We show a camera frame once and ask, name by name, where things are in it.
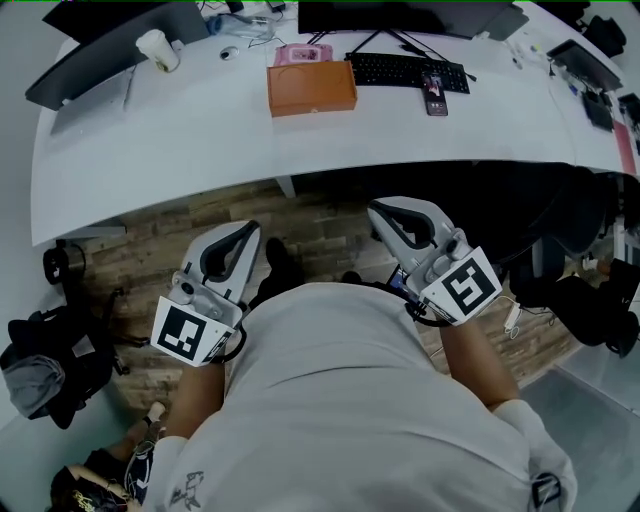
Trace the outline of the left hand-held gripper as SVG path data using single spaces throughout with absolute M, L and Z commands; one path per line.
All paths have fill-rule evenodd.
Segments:
M 255 220 L 230 222 L 198 236 L 167 297 L 158 301 L 150 344 L 192 367 L 225 364 L 244 348 L 240 302 L 261 243 Z

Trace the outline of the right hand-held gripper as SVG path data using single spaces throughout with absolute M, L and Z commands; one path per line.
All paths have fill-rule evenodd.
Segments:
M 435 203 L 391 196 L 375 199 L 367 213 L 379 239 L 409 273 L 406 285 L 438 320 L 461 325 L 501 293 L 483 250 L 472 248 Z

